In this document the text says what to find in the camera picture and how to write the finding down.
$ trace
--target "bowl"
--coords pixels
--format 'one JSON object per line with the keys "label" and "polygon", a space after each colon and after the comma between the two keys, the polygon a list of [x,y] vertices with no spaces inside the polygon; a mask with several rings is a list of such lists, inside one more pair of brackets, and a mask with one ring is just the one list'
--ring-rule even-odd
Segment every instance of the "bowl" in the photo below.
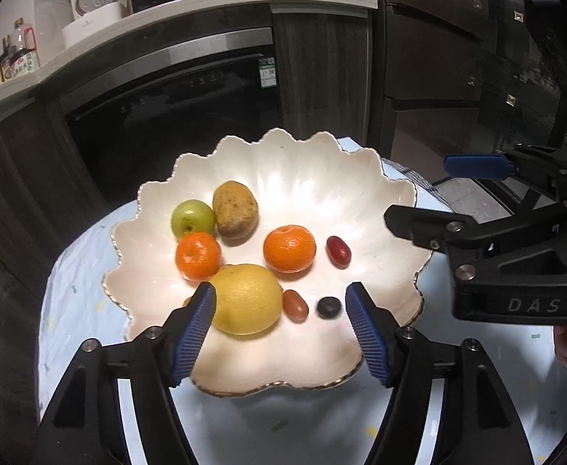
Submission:
{"label": "bowl", "polygon": [[[119,262],[103,279],[106,294],[129,315],[127,340],[162,325],[193,294],[196,283],[186,281],[174,262],[171,214],[188,199],[211,204],[214,190],[228,180],[251,189],[260,217],[247,239],[219,239],[223,262],[265,265],[262,244],[272,229],[307,227],[318,246],[312,266],[276,276],[284,289],[296,290],[307,301],[310,311],[302,324],[282,314],[273,327],[250,336],[210,327],[191,374],[198,388],[216,396],[243,396],[270,386],[320,389],[346,381],[363,361],[352,326],[344,310],[324,320],[315,305],[321,297],[335,296],[343,306],[345,289],[354,281],[361,281],[376,305],[389,309],[400,325],[419,315],[423,298],[417,276],[430,252],[394,237],[383,220],[391,205],[415,206],[414,184],[387,178],[370,148],[350,153],[329,133],[297,141],[272,129],[256,143],[227,136],[207,157],[181,155],[167,181],[140,187],[137,215],[112,230]],[[348,268],[329,261],[329,236],[339,236],[350,247]]]}

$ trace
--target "round table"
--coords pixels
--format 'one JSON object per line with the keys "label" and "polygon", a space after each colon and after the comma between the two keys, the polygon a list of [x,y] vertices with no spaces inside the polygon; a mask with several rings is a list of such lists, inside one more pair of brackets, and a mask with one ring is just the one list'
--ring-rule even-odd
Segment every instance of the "round table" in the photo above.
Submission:
{"label": "round table", "polygon": [[[359,147],[349,138],[344,150]],[[403,178],[384,162],[385,174]],[[417,206],[449,208],[416,180]],[[87,338],[122,342],[126,313],[103,292],[103,275],[117,265],[111,228],[132,218],[136,201],[118,208],[83,233],[61,254],[48,280],[38,335],[40,416],[75,351]],[[430,340],[459,344],[481,341],[503,379],[523,423],[535,463],[542,463],[567,431],[567,375],[554,361],[552,329],[530,325],[461,322],[451,315],[448,263],[435,253],[419,276],[425,298],[416,328]],[[145,465],[130,384],[119,380],[124,432],[133,465]],[[171,390],[186,436],[201,465],[363,464],[391,396],[364,365],[348,382],[324,391],[277,387],[240,399],[218,399],[189,380]],[[443,396],[432,386],[418,465],[430,463]]]}

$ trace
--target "green apple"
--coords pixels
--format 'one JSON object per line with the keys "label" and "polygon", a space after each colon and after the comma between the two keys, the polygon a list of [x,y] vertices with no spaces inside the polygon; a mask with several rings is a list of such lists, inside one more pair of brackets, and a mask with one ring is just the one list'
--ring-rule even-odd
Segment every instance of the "green apple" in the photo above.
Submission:
{"label": "green apple", "polygon": [[214,236],[215,226],[214,211],[198,199],[189,199],[180,203],[171,215],[171,230],[176,239],[194,232]]}

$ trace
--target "dark blueberry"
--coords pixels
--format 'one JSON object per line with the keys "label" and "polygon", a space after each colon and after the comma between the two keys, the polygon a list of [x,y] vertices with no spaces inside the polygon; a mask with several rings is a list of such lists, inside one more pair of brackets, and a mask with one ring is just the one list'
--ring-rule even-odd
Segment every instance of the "dark blueberry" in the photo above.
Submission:
{"label": "dark blueberry", "polygon": [[324,320],[337,318],[341,311],[341,301],[336,297],[323,297],[315,307],[317,315]]}

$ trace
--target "yellow lemon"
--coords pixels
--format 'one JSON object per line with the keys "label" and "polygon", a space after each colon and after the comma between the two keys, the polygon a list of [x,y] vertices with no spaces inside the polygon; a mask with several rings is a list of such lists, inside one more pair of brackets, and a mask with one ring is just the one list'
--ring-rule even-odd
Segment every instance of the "yellow lemon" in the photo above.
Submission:
{"label": "yellow lemon", "polygon": [[225,265],[211,279],[216,289],[213,325],[228,334],[265,331],[283,309],[283,289],[275,275],[255,264]]}

